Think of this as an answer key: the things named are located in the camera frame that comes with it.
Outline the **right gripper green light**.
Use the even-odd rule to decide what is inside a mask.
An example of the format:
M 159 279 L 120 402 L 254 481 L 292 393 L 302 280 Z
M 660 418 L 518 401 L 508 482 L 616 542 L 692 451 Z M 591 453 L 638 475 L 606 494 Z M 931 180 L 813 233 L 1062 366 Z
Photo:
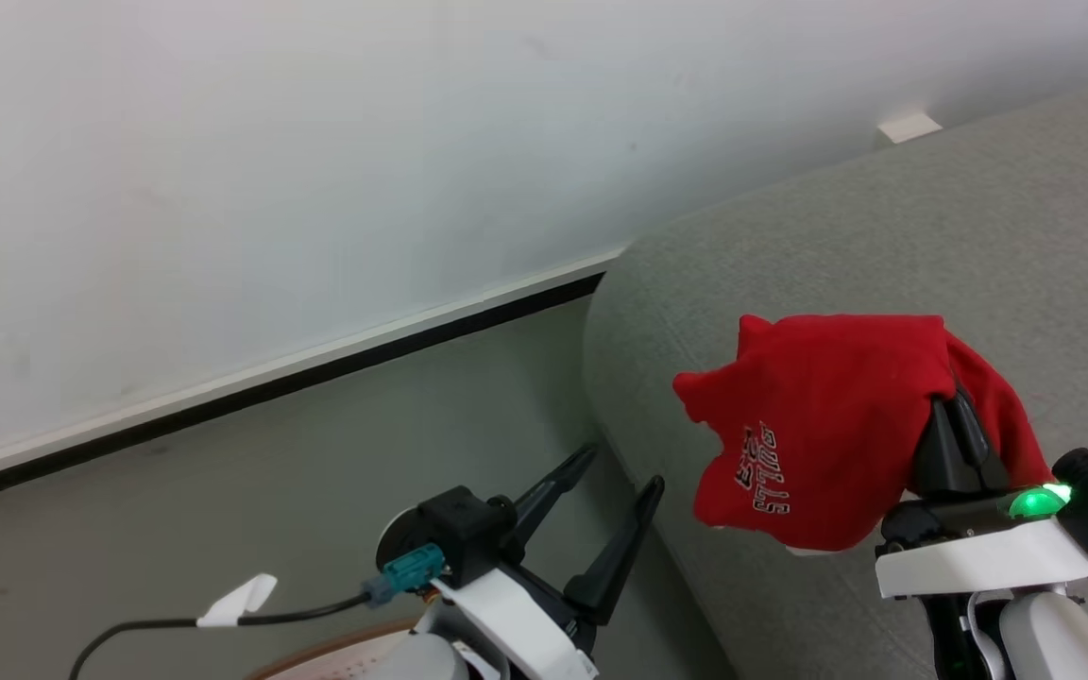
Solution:
M 1009 490 L 1009 473 L 970 393 L 936 396 L 912 457 L 912 492 L 949 498 Z M 881 597 L 937 597 L 1088 578 L 1088 555 L 1058 522 L 1070 486 L 1044 484 L 970 500 L 903 500 L 881 521 Z

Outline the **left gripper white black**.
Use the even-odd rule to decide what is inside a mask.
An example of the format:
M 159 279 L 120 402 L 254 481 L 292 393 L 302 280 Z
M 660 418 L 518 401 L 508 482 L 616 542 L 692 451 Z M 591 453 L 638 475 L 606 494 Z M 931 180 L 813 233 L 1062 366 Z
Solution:
M 588 444 L 571 453 L 521 498 L 515 500 L 517 526 L 502 540 L 502 560 L 517 565 L 526 558 L 527 543 L 551 514 L 557 500 L 582 481 L 599 455 Z M 653 475 L 640 490 L 629 514 L 605 543 L 586 572 L 571 577 L 562 599 L 580 620 L 595 627 L 608 625 L 623 586 L 634 567 L 666 490 L 665 479 Z M 526 586 L 493 569 L 465 588 L 432 581 L 437 598 L 416 625 L 426 636 L 432 654 L 428 666 L 456 671 L 429 671 L 450 679 L 597 679 L 599 669 L 590 654 L 579 650 L 561 625 L 533 599 Z

